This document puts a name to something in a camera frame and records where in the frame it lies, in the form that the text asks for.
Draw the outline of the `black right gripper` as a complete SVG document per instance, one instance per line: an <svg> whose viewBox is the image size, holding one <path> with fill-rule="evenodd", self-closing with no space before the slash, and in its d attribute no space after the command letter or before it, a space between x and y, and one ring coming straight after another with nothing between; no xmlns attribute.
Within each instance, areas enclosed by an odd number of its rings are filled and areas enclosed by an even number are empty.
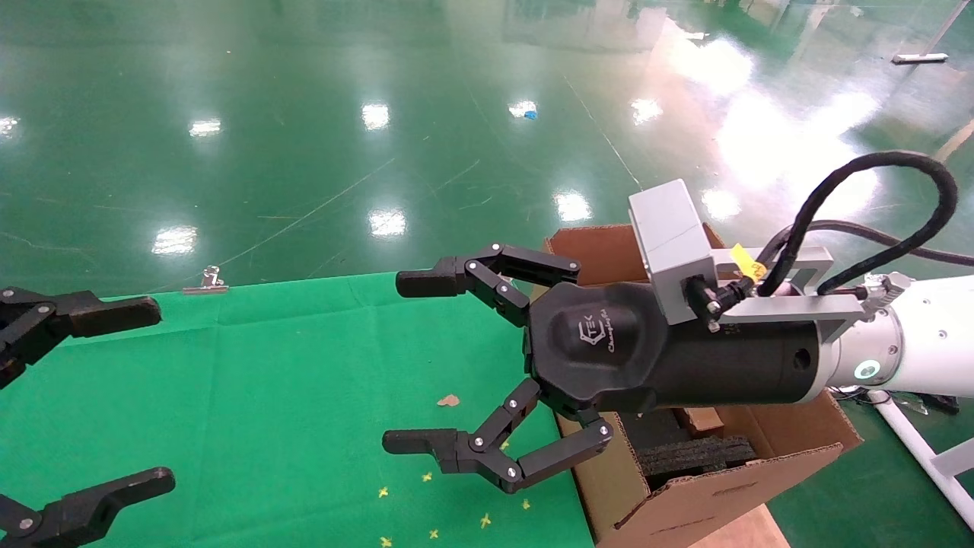
<svg viewBox="0 0 974 548"><path fill-rule="evenodd" d="M493 244L396 274L403 298L471 294L526 327L529 376L476 432L389 430L389 454L428 454L443 474L477 474L513 495L596 457L613 439L598 412L796 403L813 388L819 337L810 320L744 323L711 332L703 320L669 325L648 283L575 285L581 263ZM532 304L521 280L550 288ZM502 450L542 401L581 429L518 459Z"/></svg>

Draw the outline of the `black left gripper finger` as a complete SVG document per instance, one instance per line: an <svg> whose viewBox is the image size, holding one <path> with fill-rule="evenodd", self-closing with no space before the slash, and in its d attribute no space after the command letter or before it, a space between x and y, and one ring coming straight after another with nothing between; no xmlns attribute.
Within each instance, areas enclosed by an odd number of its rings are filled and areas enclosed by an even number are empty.
<svg viewBox="0 0 974 548"><path fill-rule="evenodd" d="M101 301L93 292L42 295L3 288L1 295L1 388L5 389L64 340L129 332L161 322L156 299L136 296Z"/></svg>
<svg viewBox="0 0 974 548"><path fill-rule="evenodd" d="M34 510L1 496L2 547L82 547L105 538L126 507L175 489L167 467L154 467L100 483Z"/></svg>

